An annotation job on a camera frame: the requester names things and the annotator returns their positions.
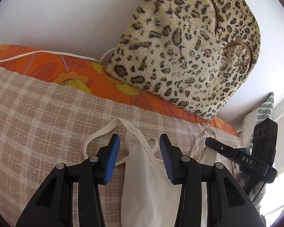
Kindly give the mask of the green white striped pillow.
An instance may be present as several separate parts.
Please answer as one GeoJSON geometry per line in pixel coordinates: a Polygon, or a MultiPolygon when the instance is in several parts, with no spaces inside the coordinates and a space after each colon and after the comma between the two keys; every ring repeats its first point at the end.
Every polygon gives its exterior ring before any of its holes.
{"type": "Polygon", "coordinates": [[[267,118],[272,119],[273,109],[274,94],[271,92],[263,103],[253,108],[252,111],[244,117],[240,131],[240,138],[242,139],[244,147],[252,149],[254,127],[267,118]]]}

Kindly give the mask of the white folded garment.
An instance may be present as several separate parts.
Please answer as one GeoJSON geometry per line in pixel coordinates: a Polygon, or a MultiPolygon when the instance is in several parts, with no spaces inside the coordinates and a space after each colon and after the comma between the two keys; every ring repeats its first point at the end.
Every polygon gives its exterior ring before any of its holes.
{"type": "MultiPolygon", "coordinates": [[[[251,181],[250,176],[245,174],[245,173],[243,173],[243,172],[241,172],[239,170],[239,165],[238,164],[236,164],[234,162],[232,162],[231,164],[232,164],[231,172],[232,172],[235,180],[244,189],[248,185],[248,182],[251,181]]],[[[253,200],[256,197],[256,195],[259,192],[259,190],[261,189],[262,185],[263,185],[262,181],[256,183],[252,187],[250,192],[247,193],[247,195],[248,195],[250,200],[253,200]]],[[[257,209],[258,212],[260,211],[261,201],[263,200],[265,193],[266,193],[266,185],[263,186],[261,192],[259,193],[259,195],[257,196],[257,198],[253,202],[253,205],[255,206],[255,208],[257,209]]]]}

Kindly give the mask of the leopard print cushion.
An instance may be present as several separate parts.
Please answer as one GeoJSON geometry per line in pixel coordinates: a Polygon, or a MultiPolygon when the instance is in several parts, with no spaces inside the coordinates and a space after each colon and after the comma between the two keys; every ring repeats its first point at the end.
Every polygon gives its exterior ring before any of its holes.
{"type": "Polygon", "coordinates": [[[142,0],[106,73],[212,120],[250,75],[260,45],[245,0],[142,0]]]}

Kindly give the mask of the white camisole top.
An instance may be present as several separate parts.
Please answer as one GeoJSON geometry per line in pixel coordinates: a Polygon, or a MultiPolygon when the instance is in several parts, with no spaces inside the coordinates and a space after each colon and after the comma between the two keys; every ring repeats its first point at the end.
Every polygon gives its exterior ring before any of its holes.
{"type": "Polygon", "coordinates": [[[105,203],[106,226],[174,226],[180,199],[180,185],[173,185],[166,175],[164,162],[157,158],[159,143],[155,137],[145,138],[132,123],[121,118],[91,134],[83,143],[82,152],[87,158],[88,144],[116,127],[125,130],[124,156],[116,166],[125,169],[119,206],[105,203]]]}

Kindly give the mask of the pink plaid blanket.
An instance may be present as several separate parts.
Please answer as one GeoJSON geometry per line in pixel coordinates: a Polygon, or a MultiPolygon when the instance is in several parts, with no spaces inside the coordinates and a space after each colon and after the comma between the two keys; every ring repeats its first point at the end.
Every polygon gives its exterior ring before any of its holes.
{"type": "Polygon", "coordinates": [[[115,118],[134,125],[150,146],[166,133],[198,161],[204,160],[205,149],[198,136],[206,128],[226,145],[243,145],[236,130],[220,119],[209,125],[170,117],[0,67],[0,214],[6,222],[15,226],[54,166],[81,163],[86,138],[115,118]]]}

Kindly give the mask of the orange floral bed sheet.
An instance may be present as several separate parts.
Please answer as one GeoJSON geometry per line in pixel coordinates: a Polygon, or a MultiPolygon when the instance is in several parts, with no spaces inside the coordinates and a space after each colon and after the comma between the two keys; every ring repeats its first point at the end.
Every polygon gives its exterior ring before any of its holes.
{"type": "Polygon", "coordinates": [[[104,66],[72,54],[61,55],[32,47],[1,45],[0,66],[38,80],[70,86],[97,97],[191,123],[208,124],[229,134],[237,135],[234,127],[217,117],[211,121],[201,119],[157,96],[112,78],[107,75],[104,66]]]}

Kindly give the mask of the dark green folded garment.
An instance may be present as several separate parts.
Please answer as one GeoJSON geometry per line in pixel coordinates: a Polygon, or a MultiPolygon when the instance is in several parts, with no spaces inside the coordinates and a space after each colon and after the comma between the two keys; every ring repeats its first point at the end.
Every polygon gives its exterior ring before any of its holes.
{"type": "Polygon", "coordinates": [[[249,148],[238,148],[239,151],[251,155],[251,150],[249,148]]]}

